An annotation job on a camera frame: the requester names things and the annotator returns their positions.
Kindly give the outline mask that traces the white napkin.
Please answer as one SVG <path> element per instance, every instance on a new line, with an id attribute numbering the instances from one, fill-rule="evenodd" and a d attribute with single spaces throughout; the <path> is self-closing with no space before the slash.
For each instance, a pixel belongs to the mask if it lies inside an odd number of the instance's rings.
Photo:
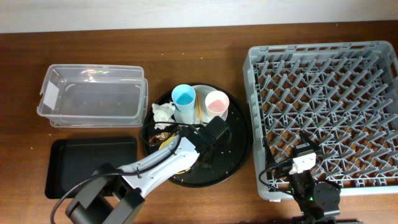
<path id="1" fill-rule="evenodd" d="M 155 129 L 163 130 L 167 126 L 170 126 L 170 123 L 175 122 L 175 120 L 172 119 L 175 112 L 174 102 L 164 103 L 162 105 L 153 103 L 152 112 L 154 114 L 154 121 L 157 122 L 157 124 L 155 124 Z"/>

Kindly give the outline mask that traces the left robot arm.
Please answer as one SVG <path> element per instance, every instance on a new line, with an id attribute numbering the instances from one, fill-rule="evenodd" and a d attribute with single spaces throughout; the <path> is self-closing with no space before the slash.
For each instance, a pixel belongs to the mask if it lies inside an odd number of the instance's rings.
<path id="1" fill-rule="evenodd" d="M 181 127 L 166 146 L 144 159 L 118 169 L 104 164 L 76 187 L 65 214 L 73 223 L 132 223 L 151 191 L 229 135 L 225 124 Z"/>

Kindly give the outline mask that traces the yellow plastic bowl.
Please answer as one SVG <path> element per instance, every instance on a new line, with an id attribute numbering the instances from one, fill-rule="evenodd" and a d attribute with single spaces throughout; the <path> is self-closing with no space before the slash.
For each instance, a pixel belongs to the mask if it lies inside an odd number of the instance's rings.
<path id="1" fill-rule="evenodd" d="M 168 146 L 173 140 L 175 136 L 170 137 L 168 140 L 164 141 L 160 146 L 159 150 L 163 149 L 165 146 Z"/>

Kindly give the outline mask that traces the blue plastic cup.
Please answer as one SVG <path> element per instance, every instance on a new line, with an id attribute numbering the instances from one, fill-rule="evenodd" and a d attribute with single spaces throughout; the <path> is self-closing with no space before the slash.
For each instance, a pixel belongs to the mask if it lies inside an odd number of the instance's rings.
<path id="1" fill-rule="evenodd" d="M 172 90 L 172 101 L 181 112 L 192 111 L 195 107 L 196 92 L 192 86 L 181 84 Z"/>

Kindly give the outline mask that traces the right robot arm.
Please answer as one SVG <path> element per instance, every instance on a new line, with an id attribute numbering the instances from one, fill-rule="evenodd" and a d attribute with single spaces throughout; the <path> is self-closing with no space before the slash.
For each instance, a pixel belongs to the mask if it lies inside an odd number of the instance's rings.
<path id="1" fill-rule="evenodd" d="M 313 142 L 303 131 L 299 132 L 301 144 L 293 148 L 293 156 L 277 163 L 268 143 L 264 144 L 266 153 L 265 169 L 258 175 L 262 185 L 287 194 L 298 203 L 301 216 L 293 217 L 294 223 L 336 223 L 340 214 L 341 187 L 329 180 L 316 180 L 311 170 L 317 164 L 321 147 Z M 276 177 L 286 177 L 289 191 L 278 189 L 262 180 L 262 176 L 274 173 Z"/>

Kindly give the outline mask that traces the gold brown snack wrapper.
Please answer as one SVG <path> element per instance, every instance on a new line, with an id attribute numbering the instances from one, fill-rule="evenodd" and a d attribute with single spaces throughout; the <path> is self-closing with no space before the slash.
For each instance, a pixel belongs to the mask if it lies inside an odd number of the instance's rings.
<path id="1" fill-rule="evenodd" d="M 169 136 L 171 133 L 163 132 L 159 134 L 155 134 L 149 138 L 149 143 L 151 146 L 156 146 L 162 144 Z"/>

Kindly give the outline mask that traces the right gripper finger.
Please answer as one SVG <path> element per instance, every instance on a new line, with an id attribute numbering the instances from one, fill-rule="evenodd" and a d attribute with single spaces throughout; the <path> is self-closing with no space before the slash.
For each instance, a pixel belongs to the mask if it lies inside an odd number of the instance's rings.
<path id="1" fill-rule="evenodd" d="M 299 131 L 302 143 L 308 144 L 309 148 L 314 150 L 315 153 L 321 153 L 321 147 L 313 142 L 303 131 Z"/>
<path id="2" fill-rule="evenodd" d="M 267 138 L 263 139 L 263 144 L 264 144 L 264 151 L 265 151 L 265 161 L 266 165 L 273 165 L 275 164 L 274 156 L 272 155 L 272 151 L 269 147 L 269 142 Z"/>

